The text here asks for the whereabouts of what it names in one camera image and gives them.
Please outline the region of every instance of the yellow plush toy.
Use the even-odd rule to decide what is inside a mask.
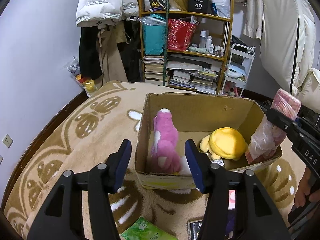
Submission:
[[[214,160],[224,158],[237,161],[247,149],[248,144],[241,133],[229,127],[215,130],[212,134],[204,137],[200,143],[200,150],[209,151]]]

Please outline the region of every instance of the green tissue pack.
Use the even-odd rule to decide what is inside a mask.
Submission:
[[[143,217],[121,234],[126,240],[177,240],[177,238],[157,228]]]

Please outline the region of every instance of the white rolling cart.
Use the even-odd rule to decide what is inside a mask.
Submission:
[[[228,68],[227,68],[227,70],[226,70],[226,72],[224,74],[225,75],[224,76],[224,82],[223,82],[222,89],[220,91],[220,95],[223,94],[223,89],[224,89],[224,87],[226,85],[226,81],[229,81],[229,82],[235,83],[235,87],[241,88],[241,93],[240,93],[240,97],[241,97],[242,96],[242,92],[244,90],[244,87],[245,87],[245,85],[247,84],[247,81],[248,81],[248,77],[249,77],[249,74],[250,74],[250,70],[251,70],[252,62],[254,60],[255,53],[253,55],[250,55],[248,53],[245,53],[243,51],[235,49],[235,47],[242,47],[242,48],[245,48],[245,49],[249,49],[249,47],[241,45],[241,44],[233,44],[232,47],[230,48],[231,55],[230,55],[230,59],[229,59],[229,62],[228,62]],[[245,60],[243,62],[243,65],[232,63],[231,62],[232,54],[236,54],[236,55],[244,57]],[[240,69],[243,72],[244,80],[237,79],[237,78],[232,78],[232,77],[227,76],[229,69],[230,68],[231,69],[232,68],[235,69],[235,67]]]

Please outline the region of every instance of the electrical outlet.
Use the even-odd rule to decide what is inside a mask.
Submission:
[[[5,146],[7,146],[8,148],[10,148],[10,146],[13,143],[13,140],[10,138],[10,136],[7,134],[5,136],[5,138],[2,140],[2,142],[4,143]]]

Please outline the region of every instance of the pink plush toy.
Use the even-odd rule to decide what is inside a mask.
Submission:
[[[171,112],[163,108],[153,119],[155,139],[151,148],[153,172],[173,174],[181,170],[176,152],[178,131],[172,122]]]

